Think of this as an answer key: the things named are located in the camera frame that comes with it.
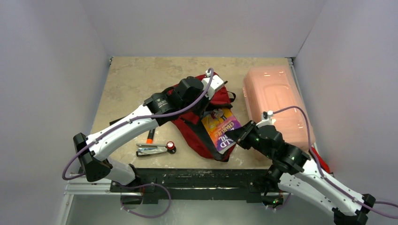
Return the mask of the purple Roald Dahl book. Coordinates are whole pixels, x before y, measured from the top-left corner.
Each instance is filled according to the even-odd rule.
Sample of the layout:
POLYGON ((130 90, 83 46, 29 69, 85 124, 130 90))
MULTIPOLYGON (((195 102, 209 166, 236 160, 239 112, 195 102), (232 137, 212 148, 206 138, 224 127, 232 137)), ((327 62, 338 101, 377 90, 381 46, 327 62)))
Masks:
POLYGON ((201 121, 218 153, 224 154, 235 144, 225 133, 241 128, 241 124, 229 108, 207 111, 201 121))

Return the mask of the red backpack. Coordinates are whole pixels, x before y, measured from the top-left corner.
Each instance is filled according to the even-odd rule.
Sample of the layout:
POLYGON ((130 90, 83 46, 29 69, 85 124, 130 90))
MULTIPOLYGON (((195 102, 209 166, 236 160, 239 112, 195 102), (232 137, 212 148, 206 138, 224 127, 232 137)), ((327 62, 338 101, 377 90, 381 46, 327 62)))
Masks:
MULTIPOLYGON (((227 91, 226 87, 222 87, 206 105, 204 113, 222 108, 231 109, 232 102, 235 101, 235 99, 235 93, 227 91)), ((172 123, 180 131, 188 146, 201 157, 227 162, 236 145, 233 144, 224 153, 219 153, 201 122, 201 119, 202 118, 194 112, 185 112, 176 120, 173 120, 172 123)))

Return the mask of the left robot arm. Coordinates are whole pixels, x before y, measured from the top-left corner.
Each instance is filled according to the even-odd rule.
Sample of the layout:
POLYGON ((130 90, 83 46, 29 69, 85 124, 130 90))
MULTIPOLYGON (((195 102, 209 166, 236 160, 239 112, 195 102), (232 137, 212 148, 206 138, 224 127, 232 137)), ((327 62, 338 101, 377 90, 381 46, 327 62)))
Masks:
POLYGON ((133 166, 111 160, 109 156, 140 134, 176 120, 185 112, 202 113, 223 85, 218 75, 202 79, 189 76, 175 86, 152 94, 113 125, 88 136, 76 134, 73 143, 86 180, 95 182, 107 178, 129 192, 136 191, 140 179, 133 166))

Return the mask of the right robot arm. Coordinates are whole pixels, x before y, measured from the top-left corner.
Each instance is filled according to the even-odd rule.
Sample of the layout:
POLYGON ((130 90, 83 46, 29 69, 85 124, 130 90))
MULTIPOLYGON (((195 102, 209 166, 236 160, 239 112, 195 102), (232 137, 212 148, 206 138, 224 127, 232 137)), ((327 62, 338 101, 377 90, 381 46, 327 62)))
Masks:
POLYGON ((277 188, 318 206, 333 217, 336 225, 364 225, 375 204, 370 194, 355 192, 320 168, 310 155, 287 143, 273 125, 257 126, 250 121, 226 132, 243 149, 254 148, 272 165, 258 184, 267 194, 277 188))

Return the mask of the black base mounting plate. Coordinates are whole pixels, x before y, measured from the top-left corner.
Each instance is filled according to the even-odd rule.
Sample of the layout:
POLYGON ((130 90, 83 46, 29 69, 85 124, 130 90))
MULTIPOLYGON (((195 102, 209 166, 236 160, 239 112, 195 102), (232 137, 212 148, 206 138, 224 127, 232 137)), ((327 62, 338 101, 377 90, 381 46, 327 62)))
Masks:
POLYGON ((122 187, 115 181, 101 179, 88 183, 95 194, 136 196, 144 204, 159 200, 226 200, 280 206, 288 193, 267 187, 267 169, 165 169, 139 168, 139 181, 122 187))

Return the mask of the pink plastic storage box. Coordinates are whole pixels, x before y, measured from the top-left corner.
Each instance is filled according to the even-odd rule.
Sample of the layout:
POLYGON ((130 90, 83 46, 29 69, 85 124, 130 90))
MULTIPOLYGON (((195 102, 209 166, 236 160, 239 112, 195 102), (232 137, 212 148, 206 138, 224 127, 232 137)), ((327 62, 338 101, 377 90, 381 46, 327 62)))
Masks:
POLYGON ((307 132, 307 114, 289 66, 253 67, 243 79, 243 93, 250 120, 260 122, 264 111, 277 111, 272 117, 283 139, 309 152, 308 140, 315 142, 313 131, 307 132))

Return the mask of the orange highlighter marker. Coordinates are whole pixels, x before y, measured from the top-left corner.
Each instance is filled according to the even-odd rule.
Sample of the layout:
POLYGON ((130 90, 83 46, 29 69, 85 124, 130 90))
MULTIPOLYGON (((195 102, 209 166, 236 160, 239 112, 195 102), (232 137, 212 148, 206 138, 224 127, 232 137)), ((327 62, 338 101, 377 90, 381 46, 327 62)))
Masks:
POLYGON ((149 143, 149 144, 153 143, 154 134, 155 134, 155 129, 151 129, 151 130, 148 132, 148 136, 147 136, 147 139, 146 139, 146 143, 149 143))

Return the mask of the silver black stapler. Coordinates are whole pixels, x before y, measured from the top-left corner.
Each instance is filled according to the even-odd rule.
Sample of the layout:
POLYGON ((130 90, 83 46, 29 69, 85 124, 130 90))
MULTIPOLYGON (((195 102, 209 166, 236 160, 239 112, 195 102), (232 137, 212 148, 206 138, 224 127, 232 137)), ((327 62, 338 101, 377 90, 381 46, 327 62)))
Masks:
POLYGON ((165 144, 153 144, 153 143, 137 143, 137 157, 146 157, 156 154, 168 152, 168 148, 165 144))

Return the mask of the red handled tool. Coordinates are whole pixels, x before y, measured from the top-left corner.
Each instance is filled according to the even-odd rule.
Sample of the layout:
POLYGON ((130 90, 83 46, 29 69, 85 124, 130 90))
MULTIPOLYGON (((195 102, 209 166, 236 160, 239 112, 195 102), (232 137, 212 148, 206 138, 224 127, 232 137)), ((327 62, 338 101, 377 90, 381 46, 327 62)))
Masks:
POLYGON ((321 158, 321 156, 318 154, 317 150, 315 147, 311 148, 312 152, 310 152, 311 156, 313 158, 317 158, 319 161, 319 164, 321 168, 328 174, 331 174, 329 166, 326 164, 326 162, 321 158))

